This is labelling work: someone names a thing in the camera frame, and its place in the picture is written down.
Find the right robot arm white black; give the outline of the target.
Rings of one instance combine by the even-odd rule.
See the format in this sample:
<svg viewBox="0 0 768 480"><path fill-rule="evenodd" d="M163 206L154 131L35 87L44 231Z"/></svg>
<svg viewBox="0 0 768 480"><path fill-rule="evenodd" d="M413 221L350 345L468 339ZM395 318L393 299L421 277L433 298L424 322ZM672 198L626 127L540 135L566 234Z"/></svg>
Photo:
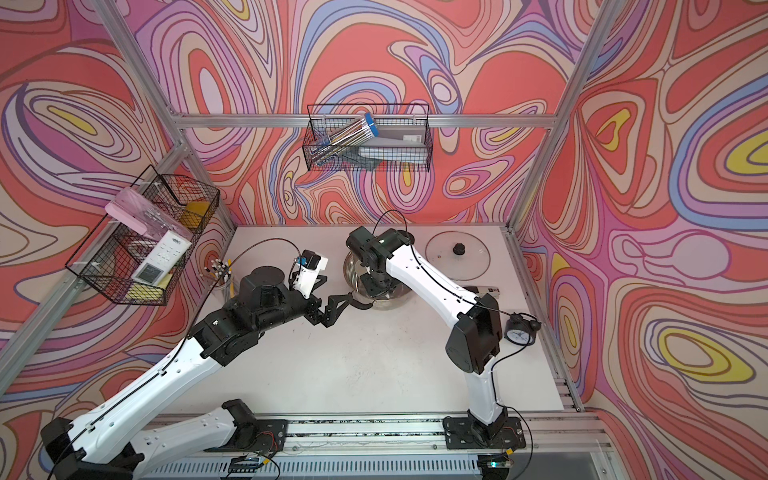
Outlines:
<svg viewBox="0 0 768 480"><path fill-rule="evenodd" d="M446 323L450 329L446 354L465 375L470 432L481 443L494 439L508 418L497 403L490 366L502 340L497 300L449 279L416 251L404 230L389 229L376 236L358 227L348 235L346 246L367 269L362 281L369 296L379 297L403 284Z"/></svg>

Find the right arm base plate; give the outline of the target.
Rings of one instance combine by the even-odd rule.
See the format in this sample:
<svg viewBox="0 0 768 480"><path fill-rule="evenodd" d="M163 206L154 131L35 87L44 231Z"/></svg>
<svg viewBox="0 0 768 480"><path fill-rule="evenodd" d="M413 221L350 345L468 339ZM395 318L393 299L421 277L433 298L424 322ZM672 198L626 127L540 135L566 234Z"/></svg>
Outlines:
<svg viewBox="0 0 768 480"><path fill-rule="evenodd" d="M521 419L501 416L485 425L469 415L442 420L448 450L519 450L527 447Z"/></svg>

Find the stainless steel pot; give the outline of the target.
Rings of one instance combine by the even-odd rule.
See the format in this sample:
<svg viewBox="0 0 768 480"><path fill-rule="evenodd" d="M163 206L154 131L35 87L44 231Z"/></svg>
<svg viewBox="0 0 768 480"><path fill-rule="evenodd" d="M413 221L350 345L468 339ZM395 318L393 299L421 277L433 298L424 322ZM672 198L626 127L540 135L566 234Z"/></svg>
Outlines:
<svg viewBox="0 0 768 480"><path fill-rule="evenodd" d="M371 304L375 310L386 311L399 308L411 297L410 288L402 283L379 295L371 296L363 282L363 276L370 271L352 252L347 253L342 270L344 279L352 290L353 298L360 303Z"/></svg>

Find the glass pot lid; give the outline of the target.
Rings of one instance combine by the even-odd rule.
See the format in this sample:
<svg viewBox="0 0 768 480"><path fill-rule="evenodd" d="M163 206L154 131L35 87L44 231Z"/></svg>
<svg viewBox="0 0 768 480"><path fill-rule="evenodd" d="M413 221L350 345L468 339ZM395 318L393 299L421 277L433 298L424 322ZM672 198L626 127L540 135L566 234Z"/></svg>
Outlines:
<svg viewBox="0 0 768 480"><path fill-rule="evenodd" d="M489 248L477 236L449 230L434 235L426 244L427 261L454 281L470 281L490 268Z"/></svg>

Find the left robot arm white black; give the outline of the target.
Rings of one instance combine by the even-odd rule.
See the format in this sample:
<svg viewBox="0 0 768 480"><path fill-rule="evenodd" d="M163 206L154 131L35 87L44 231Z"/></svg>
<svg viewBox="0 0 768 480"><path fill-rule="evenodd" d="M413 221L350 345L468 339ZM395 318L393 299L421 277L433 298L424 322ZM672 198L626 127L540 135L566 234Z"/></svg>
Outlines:
<svg viewBox="0 0 768 480"><path fill-rule="evenodd" d="M157 468L208 449L264 451L275 434L239 399L191 420L162 428L147 424L192 386L256 346L266 331L297 318L330 327L360 304L350 293L322 301L318 276L302 291L274 266L254 269L238 294L194 324L161 361L128 387L75 419L57 417L41 430L53 462L51 479L139 479Z"/></svg>

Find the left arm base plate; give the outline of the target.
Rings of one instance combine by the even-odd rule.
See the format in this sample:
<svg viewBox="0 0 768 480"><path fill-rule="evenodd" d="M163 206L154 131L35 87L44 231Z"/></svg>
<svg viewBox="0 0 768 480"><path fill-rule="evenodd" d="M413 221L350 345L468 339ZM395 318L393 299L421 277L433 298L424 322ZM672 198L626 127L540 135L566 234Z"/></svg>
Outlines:
<svg viewBox="0 0 768 480"><path fill-rule="evenodd" d="M262 455L280 452L284 449L288 425L289 422L283 419L257 419L237 424L230 439L211 451Z"/></svg>

